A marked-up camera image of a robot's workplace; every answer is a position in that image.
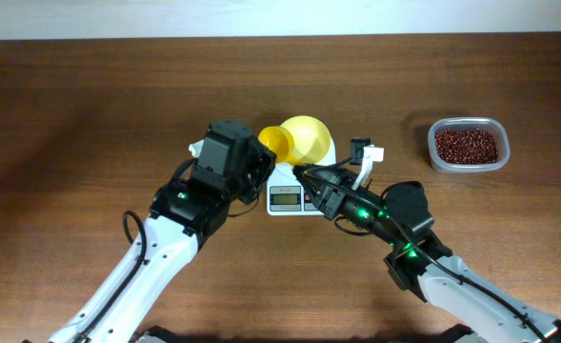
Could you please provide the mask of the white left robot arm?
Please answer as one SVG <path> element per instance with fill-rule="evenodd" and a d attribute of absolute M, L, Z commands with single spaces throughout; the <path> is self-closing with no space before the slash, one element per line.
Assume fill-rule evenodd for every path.
<path fill-rule="evenodd" d="M 226 222 L 230 205 L 257 201 L 275 155 L 246 125 L 209 124 L 199 151 L 153 197 L 130 248 L 52 342 L 128 342 L 171 280 Z"/>

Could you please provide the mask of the yellow plastic measuring scoop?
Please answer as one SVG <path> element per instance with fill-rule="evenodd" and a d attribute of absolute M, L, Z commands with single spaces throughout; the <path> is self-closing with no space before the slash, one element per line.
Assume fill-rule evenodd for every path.
<path fill-rule="evenodd" d="M 294 150 L 294 139 L 288 129 L 270 126 L 260 131 L 258 140 L 276 155 L 276 162 L 289 162 Z"/>

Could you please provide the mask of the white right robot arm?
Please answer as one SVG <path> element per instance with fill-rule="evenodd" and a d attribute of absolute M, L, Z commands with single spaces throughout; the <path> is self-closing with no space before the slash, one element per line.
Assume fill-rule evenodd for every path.
<path fill-rule="evenodd" d="M 355 186 L 355 172 L 336 165 L 294 168 L 313 205 L 329 220 L 346 220 L 356 236 L 389 245 L 384 262 L 395 284 L 451 313 L 475 342 L 561 342 L 561 319 L 504 293 L 467 266 L 432 230 L 421 183 L 407 181 L 375 194 Z"/>

